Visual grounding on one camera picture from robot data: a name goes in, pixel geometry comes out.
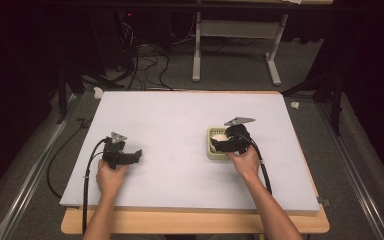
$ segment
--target forearm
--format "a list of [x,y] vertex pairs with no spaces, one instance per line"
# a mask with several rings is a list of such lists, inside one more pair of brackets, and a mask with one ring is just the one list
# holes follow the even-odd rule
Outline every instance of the forearm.
[[271,240],[301,239],[302,237],[288,215],[266,190],[258,176],[244,178],[257,207],[264,230]]
[[115,196],[101,196],[98,207],[86,229],[84,240],[110,239]]

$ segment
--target white board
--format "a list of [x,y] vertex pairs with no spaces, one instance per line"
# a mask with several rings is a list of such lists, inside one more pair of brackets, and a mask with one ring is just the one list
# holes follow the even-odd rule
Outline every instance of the white board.
[[[256,119],[245,126],[260,148],[279,204],[289,212],[319,211],[279,93],[105,92],[60,204],[82,205],[83,176],[91,152],[101,139],[116,132],[128,138],[124,152],[143,151],[140,162],[129,167],[116,206],[255,209],[232,162],[210,160],[206,154],[208,128],[235,117]],[[97,205],[100,197],[95,179],[100,157],[91,165],[90,205]]]

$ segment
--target person's left hand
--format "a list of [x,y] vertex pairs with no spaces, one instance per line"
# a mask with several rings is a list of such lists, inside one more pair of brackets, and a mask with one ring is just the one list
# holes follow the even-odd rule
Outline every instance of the person's left hand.
[[99,160],[98,173],[96,181],[102,196],[115,197],[120,186],[123,184],[124,175],[129,165],[124,165],[116,170],[110,168],[109,164],[104,160]]

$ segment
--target person's left arm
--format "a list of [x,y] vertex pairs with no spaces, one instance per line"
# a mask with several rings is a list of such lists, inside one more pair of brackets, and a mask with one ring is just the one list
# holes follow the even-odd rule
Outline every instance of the person's left arm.
[[89,222],[83,240],[110,239],[114,201],[123,184],[124,175],[129,165],[117,170],[110,168],[107,162],[100,160],[96,181],[101,190],[98,207]]

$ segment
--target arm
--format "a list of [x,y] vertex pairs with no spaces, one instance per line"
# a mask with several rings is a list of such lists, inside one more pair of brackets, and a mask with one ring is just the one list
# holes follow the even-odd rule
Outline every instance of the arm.
[[258,177],[260,161],[254,147],[250,146],[248,151],[242,155],[235,153],[227,153],[227,155],[232,159],[236,171],[251,193],[268,238],[271,240],[302,240],[295,225]]
[[113,170],[107,162],[99,161],[96,181],[101,190],[101,198],[83,236],[84,240],[110,239],[114,201],[128,167],[128,165],[124,165]]

